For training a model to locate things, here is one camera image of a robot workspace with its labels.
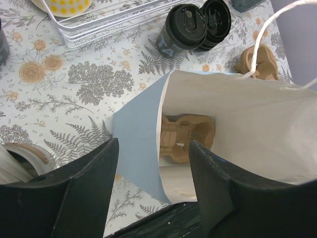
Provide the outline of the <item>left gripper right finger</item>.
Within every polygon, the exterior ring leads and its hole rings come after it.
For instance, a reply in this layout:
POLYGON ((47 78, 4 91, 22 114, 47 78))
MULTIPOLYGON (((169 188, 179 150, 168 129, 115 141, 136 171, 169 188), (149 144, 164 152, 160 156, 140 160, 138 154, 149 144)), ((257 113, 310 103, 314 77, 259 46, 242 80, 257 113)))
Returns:
POLYGON ((317 183, 249 172, 191 141, 189 158, 206 238, 314 238, 317 183))

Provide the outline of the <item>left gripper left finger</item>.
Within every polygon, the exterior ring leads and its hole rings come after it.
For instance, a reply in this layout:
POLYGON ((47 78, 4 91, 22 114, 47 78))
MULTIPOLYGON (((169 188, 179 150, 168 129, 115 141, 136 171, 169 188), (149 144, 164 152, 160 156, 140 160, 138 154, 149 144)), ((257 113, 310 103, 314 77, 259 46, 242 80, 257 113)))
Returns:
POLYGON ((101 238, 117 168, 116 138, 29 182, 0 187, 3 238, 101 238))

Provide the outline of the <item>grey straw holder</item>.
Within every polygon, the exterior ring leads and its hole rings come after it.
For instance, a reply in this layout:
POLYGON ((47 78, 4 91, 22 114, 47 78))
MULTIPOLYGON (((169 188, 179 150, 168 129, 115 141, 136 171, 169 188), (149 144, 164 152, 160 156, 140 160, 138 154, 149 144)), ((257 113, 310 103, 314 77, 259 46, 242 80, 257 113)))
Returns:
POLYGON ((53 156, 38 145, 7 143, 2 146, 33 176, 32 179, 57 168, 53 156))

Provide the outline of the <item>light blue paper bag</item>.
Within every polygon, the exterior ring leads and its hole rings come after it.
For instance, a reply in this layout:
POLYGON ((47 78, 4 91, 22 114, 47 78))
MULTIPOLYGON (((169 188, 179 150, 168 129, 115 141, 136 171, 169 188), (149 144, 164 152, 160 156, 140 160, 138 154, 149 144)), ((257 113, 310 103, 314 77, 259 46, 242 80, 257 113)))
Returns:
POLYGON ((259 176, 301 184, 317 178, 317 94, 311 85, 244 75, 174 70, 113 115, 117 172, 152 197, 196 201, 189 165, 159 156, 170 133, 164 115, 204 115, 215 122, 209 149, 259 176))

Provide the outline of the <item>single cardboard cup carrier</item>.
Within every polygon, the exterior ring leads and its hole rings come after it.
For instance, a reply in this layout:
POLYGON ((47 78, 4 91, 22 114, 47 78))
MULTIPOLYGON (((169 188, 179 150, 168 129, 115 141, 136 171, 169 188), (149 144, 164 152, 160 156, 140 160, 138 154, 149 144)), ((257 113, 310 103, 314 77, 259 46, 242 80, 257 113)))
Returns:
POLYGON ((168 156, 177 164, 189 164, 189 144, 196 140, 211 148, 215 136, 215 123, 208 116, 162 116, 159 155, 168 156))

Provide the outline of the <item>black cup lid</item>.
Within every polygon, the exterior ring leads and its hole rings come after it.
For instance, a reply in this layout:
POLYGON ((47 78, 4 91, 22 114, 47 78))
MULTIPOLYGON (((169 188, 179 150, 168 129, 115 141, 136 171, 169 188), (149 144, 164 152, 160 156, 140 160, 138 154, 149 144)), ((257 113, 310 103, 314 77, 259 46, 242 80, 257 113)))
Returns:
POLYGON ((173 7, 165 21, 172 43, 184 50, 198 48, 207 36, 207 23, 203 12, 194 4, 173 7))

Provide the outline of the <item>black takeout coffee cup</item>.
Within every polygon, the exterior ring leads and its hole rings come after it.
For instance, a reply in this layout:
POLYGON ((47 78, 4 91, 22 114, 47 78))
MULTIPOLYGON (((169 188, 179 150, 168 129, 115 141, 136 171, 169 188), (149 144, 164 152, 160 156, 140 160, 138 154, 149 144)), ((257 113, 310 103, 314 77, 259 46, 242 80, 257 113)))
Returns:
POLYGON ((175 44, 173 39, 170 37, 170 31, 168 31, 166 24, 164 24, 162 30, 157 36, 156 47, 158 52, 164 58, 168 59, 174 58, 183 51, 183 49, 175 44))

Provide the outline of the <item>floral table mat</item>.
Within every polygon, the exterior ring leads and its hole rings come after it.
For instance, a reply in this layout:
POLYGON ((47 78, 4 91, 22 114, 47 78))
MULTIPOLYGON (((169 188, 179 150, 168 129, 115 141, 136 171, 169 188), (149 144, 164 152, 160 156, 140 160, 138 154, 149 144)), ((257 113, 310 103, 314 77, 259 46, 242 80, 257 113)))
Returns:
POLYGON ((109 139, 112 115, 169 71, 233 72, 273 7, 230 12, 230 33, 213 50, 165 59, 155 42, 168 12, 71 49, 38 1, 1 1, 10 47, 0 66, 1 143, 34 143, 63 166, 109 139))

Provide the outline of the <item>stack of black cups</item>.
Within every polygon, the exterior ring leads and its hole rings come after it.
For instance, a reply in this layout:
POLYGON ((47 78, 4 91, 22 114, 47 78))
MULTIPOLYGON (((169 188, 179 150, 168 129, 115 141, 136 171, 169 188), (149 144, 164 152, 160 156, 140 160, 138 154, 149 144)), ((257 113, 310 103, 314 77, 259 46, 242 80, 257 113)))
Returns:
POLYGON ((2 22, 0 22, 0 64, 3 64, 7 60, 9 52, 10 47, 2 28, 2 22))

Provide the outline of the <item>yellow dotted bowl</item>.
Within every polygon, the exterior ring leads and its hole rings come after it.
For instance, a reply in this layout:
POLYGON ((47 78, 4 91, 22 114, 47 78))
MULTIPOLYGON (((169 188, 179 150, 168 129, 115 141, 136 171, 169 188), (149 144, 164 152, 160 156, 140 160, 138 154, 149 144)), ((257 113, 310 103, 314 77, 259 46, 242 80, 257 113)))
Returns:
POLYGON ((73 17, 84 13, 94 2, 93 0, 45 0, 54 16, 73 17))

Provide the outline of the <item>grey blue mug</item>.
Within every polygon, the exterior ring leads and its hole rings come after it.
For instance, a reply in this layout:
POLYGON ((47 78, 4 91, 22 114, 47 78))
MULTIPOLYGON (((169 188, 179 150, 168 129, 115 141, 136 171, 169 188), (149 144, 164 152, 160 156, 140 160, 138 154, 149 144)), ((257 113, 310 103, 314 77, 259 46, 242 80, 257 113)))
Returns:
POLYGON ((232 4, 235 10, 243 13, 255 8, 264 1, 265 0, 232 0, 232 4))

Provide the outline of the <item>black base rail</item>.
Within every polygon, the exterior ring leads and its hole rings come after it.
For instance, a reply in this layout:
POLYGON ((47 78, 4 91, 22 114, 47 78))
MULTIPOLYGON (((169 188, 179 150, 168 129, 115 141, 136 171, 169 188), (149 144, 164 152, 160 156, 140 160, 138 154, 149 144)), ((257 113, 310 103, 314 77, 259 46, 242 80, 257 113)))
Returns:
POLYGON ((169 205, 106 238, 202 238, 197 202, 169 205))

